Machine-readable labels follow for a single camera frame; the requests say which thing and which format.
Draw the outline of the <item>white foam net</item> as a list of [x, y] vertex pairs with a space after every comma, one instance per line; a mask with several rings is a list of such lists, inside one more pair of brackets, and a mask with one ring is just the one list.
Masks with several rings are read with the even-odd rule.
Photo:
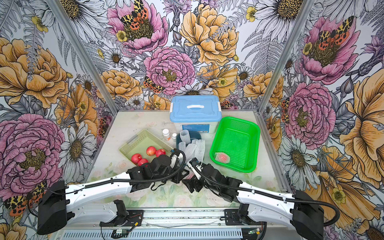
[[196, 158], [199, 162], [203, 162], [206, 150], [205, 140], [192, 140], [191, 143], [186, 144], [180, 142], [177, 145], [178, 149], [184, 152], [186, 156], [186, 163]]
[[186, 145], [191, 143], [191, 137], [188, 130], [182, 130], [180, 132], [180, 139], [182, 142], [184, 142]]

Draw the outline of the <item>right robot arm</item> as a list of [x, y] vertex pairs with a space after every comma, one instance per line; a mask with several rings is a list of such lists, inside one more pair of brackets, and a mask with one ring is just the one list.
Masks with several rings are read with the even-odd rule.
[[306, 240], [324, 239], [324, 210], [307, 193], [277, 193], [222, 175], [212, 165], [189, 162], [194, 177], [187, 180], [192, 192], [202, 188], [227, 202], [238, 203], [236, 220], [244, 225], [257, 222], [283, 225]]

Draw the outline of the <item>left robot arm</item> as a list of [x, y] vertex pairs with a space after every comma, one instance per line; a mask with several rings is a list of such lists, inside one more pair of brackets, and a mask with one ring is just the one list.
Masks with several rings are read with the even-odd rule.
[[170, 156], [160, 155], [150, 163], [103, 180], [78, 185], [58, 181], [46, 190], [38, 204], [37, 233], [48, 235], [62, 229], [79, 219], [81, 208], [94, 201], [148, 188], [154, 190], [156, 183], [179, 179], [185, 162], [185, 153], [175, 150]]

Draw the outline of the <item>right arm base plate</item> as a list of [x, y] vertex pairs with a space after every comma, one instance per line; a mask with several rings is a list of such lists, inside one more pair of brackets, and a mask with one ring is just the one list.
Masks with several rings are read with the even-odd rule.
[[224, 220], [226, 226], [263, 226], [264, 222], [255, 222], [248, 216], [242, 215], [240, 210], [237, 209], [225, 209]]

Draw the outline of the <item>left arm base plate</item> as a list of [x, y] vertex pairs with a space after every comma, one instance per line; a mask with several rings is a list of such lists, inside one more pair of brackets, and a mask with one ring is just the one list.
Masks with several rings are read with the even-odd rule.
[[123, 214], [118, 214], [114, 219], [105, 223], [100, 222], [100, 227], [140, 227], [142, 225], [143, 210], [126, 210]]

